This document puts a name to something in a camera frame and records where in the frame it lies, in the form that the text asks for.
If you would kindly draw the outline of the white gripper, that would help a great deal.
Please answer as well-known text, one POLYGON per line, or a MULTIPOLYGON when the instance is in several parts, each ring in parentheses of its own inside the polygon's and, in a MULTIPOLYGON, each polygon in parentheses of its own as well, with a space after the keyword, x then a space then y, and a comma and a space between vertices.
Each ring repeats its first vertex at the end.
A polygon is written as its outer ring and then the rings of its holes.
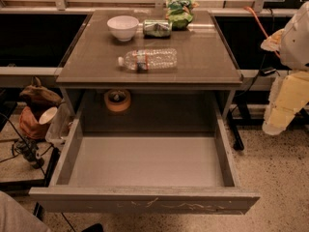
POLYGON ((309 102, 309 2, 304 3, 286 24, 261 43, 261 49, 280 51, 281 63, 292 70, 276 77, 269 93, 262 129, 266 134, 284 131, 309 102))

